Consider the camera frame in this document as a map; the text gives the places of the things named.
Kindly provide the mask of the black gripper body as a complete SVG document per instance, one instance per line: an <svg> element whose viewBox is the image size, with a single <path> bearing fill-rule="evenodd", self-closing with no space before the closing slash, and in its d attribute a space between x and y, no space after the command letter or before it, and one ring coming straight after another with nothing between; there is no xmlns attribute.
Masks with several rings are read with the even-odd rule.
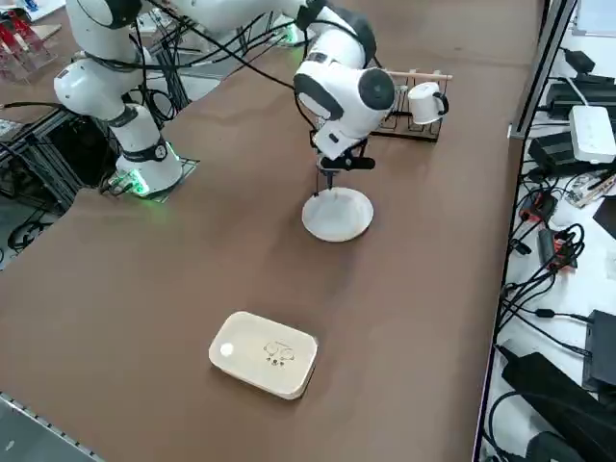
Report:
<svg viewBox="0 0 616 462"><path fill-rule="evenodd" d="M329 159L318 149L317 168L323 174L332 175L342 171L371 170L375 167L375 159L366 156L367 146L367 140L359 141L335 159Z"/></svg>

